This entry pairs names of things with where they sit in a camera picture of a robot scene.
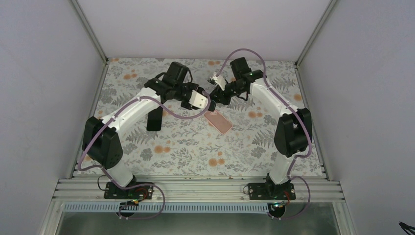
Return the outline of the pink phone case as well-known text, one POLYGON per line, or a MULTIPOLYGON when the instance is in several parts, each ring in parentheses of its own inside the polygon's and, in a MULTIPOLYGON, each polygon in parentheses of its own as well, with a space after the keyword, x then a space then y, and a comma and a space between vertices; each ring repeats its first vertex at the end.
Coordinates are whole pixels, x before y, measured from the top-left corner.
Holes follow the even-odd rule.
POLYGON ((233 127, 232 123, 217 110, 206 111, 204 118, 222 135, 229 132, 233 127))

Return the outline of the black phone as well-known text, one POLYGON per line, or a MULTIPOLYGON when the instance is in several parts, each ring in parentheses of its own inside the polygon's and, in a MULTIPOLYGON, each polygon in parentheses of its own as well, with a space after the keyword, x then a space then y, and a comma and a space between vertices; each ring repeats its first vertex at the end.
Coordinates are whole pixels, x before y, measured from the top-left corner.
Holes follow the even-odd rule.
POLYGON ((163 108, 158 107, 148 113, 146 130, 149 132, 157 132, 161 130, 163 118, 163 108))

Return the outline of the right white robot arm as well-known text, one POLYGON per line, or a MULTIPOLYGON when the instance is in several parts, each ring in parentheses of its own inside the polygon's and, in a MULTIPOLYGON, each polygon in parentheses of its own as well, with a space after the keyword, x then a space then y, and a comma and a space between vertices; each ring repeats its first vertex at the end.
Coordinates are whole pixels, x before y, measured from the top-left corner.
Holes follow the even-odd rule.
POLYGON ((209 82, 216 87, 210 97, 217 104, 228 105, 233 97, 246 93, 266 105, 278 119, 274 144, 281 156, 275 159, 263 188, 270 195, 286 190, 295 161, 312 153, 311 112, 292 105, 267 81, 266 71, 252 70, 244 57, 231 61, 230 65, 235 81, 227 82, 218 72, 213 74, 209 82))

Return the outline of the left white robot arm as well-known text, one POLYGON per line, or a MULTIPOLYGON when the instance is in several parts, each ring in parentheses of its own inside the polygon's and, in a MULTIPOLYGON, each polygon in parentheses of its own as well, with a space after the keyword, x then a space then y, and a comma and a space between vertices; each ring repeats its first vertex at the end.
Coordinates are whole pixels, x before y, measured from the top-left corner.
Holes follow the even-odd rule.
POLYGON ((187 75, 191 75, 187 66, 172 62, 166 72, 148 80, 139 93, 122 107, 102 118, 87 119, 78 170, 98 167, 116 186, 129 189, 135 178, 121 161, 121 136, 153 110, 166 110, 173 115, 174 112, 164 105, 169 100, 177 100, 189 110, 205 112, 208 109, 208 94, 196 83, 185 83, 187 75))

